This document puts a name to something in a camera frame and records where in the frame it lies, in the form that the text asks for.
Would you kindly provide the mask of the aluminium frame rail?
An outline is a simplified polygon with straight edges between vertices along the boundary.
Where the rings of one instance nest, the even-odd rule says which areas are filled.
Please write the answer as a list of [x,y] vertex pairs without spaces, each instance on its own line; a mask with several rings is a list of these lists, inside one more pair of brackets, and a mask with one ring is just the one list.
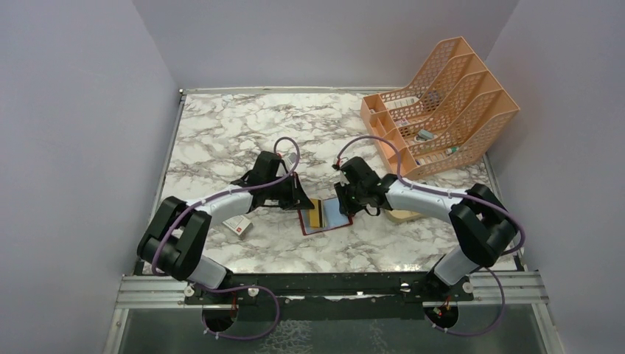
[[[537,272],[498,272],[496,277],[478,272],[469,277],[472,284],[472,300],[460,300],[455,295],[450,302],[462,305],[499,305],[501,294],[507,305],[546,305],[550,298],[544,282]],[[211,303],[200,300],[192,303],[186,299],[187,285],[163,277],[123,277],[115,301],[116,309],[182,309],[206,308],[227,309],[230,302]]]

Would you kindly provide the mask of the peach plastic file organizer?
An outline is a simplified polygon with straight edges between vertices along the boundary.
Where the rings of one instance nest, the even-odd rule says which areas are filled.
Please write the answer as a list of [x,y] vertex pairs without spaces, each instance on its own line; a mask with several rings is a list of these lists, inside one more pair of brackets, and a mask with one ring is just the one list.
[[[420,107],[385,107],[412,96]],[[476,163],[519,110],[465,38],[455,37],[436,44],[407,86],[364,97],[360,116],[386,169],[416,180]],[[437,137],[416,142],[421,129]]]

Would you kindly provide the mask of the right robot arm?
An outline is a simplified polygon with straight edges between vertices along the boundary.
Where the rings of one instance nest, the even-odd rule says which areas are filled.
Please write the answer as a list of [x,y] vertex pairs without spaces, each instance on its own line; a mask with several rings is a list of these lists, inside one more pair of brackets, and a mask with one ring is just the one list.
[[400,210],[452,226],[458,246],[434,265],[425,280],[425,290],[433,299],[445,299],[464,276],[493,266],[519,231],[484,184],[474,184],[468,190],[444,190],[416,184],[393,173],[380,177],[360,157],[333,167],[341,177],[335,191],[343,215],[353,216],[370,209]]

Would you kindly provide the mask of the grey item in organizer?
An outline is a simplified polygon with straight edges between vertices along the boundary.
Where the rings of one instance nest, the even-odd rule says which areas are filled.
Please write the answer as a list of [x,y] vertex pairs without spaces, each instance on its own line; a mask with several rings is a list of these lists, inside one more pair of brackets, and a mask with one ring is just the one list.
[[417,132],[417,135],[415,136],[415,141],[416,142],[426,142],[426,141],[430,141],[432,139],[435,139],[437,137],[437,135],[435,133],[432,133],[430,131],[427,131],[425,129],[421,129],[420,131]]

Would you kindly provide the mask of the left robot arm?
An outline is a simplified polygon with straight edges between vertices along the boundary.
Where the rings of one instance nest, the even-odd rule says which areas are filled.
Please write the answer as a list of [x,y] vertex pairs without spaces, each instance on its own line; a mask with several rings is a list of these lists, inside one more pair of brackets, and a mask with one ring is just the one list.
[[203,256],[210,228],[275,201],[283,210],[308,210],[314,204],[295,172],[277,153],[262,151],[254,166],[226,189],[198,201],[165,198],[137,246],[137,256],[167,276],[199,284],[211,301],[231,296],[230,271]]

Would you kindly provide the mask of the red leather card holder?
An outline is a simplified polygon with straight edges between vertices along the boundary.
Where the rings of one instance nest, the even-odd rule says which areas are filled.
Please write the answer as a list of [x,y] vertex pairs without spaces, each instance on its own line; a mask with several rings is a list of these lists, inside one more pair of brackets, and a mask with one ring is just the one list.
[[352,218],[346,217],[339,212],[339,202],[337,197],[320,200],[323,200],[324,216],[326,217],[324,228],[310,228],[308,225],[307,210],[298,211],[301,232],[304,236],[328,232],[330,230],[348,227],[353,224]]

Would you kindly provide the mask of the gold credit card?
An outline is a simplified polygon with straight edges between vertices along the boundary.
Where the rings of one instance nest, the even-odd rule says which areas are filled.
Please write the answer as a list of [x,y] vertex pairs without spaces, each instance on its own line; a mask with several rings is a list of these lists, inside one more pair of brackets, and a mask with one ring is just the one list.
[[326,217],[324,216],[323,200],[311,199],[312,209],[307,210],[308,225],[313,229],[321,229],[325,227]]

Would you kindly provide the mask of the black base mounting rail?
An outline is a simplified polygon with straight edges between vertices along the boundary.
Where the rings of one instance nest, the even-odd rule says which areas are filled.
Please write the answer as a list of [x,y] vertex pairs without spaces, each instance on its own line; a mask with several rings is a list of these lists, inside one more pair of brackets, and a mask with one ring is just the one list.
[[194,293],[185,300],[187,305],[236,305],[243,308],[270,307],[274,301],[263,289],[286,300],[354,299],[390,296],[408,302],[471,301],[474,296],[463,289],[469,282],[464,276],[455,285],[443,285],[426,271],[352,272],[352,273],[230,273],[217,287],[215,294],[194,280],[187,280]]

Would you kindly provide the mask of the white box in organizer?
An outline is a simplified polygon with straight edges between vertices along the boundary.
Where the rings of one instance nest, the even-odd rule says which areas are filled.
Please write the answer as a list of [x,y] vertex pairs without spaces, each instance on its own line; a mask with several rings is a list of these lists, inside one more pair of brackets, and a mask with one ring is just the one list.
[[400,109],[400,108],[406,108],[406,107],[408,107],[409,109],[416,109],[421,106],[420,99],[415,96],[403,97],[403,98],[399,98],[395,100],[388,100],[388,101],[385,101],[384,104],[388,110]]

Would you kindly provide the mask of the small white card box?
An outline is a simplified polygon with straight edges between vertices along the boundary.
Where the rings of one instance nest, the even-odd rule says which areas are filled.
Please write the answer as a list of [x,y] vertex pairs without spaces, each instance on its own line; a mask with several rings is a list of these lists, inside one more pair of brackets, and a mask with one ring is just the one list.
[[229,218],[223,221],[223,225],[230,229],[239,239],[243,239],[254,226],[244,215]]

